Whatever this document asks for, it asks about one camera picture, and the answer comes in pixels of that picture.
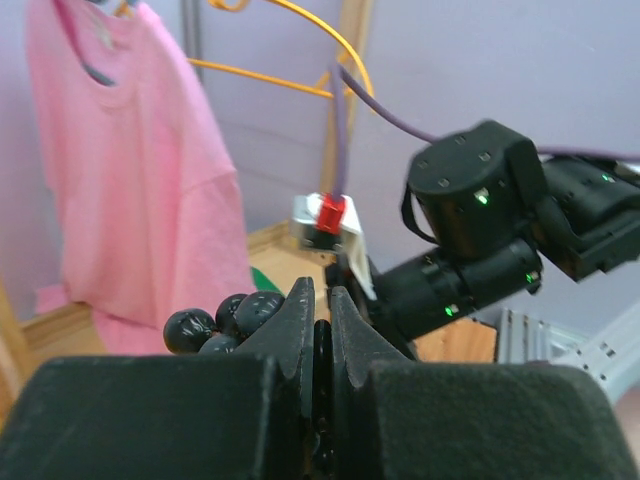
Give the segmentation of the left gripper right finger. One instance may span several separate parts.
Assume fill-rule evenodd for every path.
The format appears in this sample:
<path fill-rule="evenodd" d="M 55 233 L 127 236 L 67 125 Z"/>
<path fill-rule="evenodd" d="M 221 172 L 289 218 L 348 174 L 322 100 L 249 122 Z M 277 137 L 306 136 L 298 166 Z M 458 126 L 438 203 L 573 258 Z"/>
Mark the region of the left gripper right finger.
<path fill-rule="evenodd" d="M 626 479 L 604 392 L 565 366 L 422 363 L 331 299 L 340 479 Z"/>

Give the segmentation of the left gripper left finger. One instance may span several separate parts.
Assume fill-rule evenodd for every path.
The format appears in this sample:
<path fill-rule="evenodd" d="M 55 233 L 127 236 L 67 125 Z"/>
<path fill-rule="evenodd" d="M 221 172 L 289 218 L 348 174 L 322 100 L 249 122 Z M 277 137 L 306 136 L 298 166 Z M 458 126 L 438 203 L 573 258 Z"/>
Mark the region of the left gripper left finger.
<path fill-rule="evenodd" d="M 314 313 L 302 277 L 230 353 L 47 361 L 2 430 L 2 477 L 301 478 Z"/>

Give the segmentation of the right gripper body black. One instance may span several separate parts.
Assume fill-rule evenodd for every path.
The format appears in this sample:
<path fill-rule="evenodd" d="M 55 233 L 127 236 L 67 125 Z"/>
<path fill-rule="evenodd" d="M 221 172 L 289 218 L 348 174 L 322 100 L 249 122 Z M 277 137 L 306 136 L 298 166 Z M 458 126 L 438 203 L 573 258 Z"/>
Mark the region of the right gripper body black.
<path fill-rule="evenodd" d="M 372 273 L 369 299 L 344 262 L 324 270 L 329 289 L 347 289 L 360 316 L 411 360 L 413 341 L 522 290 L 536 292 L 542 262 L 522 239 L 479 260 L 463 261 L 435 248 L 384 273 Z"/>

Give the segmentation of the black grape bunch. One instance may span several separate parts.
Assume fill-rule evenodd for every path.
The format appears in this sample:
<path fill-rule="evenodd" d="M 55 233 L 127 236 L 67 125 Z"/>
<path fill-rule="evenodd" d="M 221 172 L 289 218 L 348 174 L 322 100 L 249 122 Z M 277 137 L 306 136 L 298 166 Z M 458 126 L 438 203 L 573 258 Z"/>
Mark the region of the black grape bunch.
<path fill-rule="evenodd" d="M 179 310 L 164 325 L 164 344 L 176 355 L 231 353 L 276 316 L 284 304 L 283 294 L 260 290 L 225 298 L 214 314 L 199 308 Z M 305 477 L 329 479 L 333 470 L 330 322 L 314 321 L 310 334 L 311 350 L 301 358 L 298 373 L 305 413 Z"/>

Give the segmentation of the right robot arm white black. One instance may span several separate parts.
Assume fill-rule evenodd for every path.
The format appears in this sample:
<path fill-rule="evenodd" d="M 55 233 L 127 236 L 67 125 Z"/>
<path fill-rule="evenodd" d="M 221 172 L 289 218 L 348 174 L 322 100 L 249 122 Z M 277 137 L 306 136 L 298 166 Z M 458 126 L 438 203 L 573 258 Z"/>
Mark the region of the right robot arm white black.
<path fill-rule="evenodd" d="M 541 286 L 553 263 L 580 281 L 639 257 L 639 187 L 606 154 L 540 155 L 492 121 L 432 142 L 409 166 L 401 217 L 432 249 L 372 276 L 366 293 L 344 257 L 329 265 L 361 315 L 407 357 L 412 342 L 506 297 Z"/>

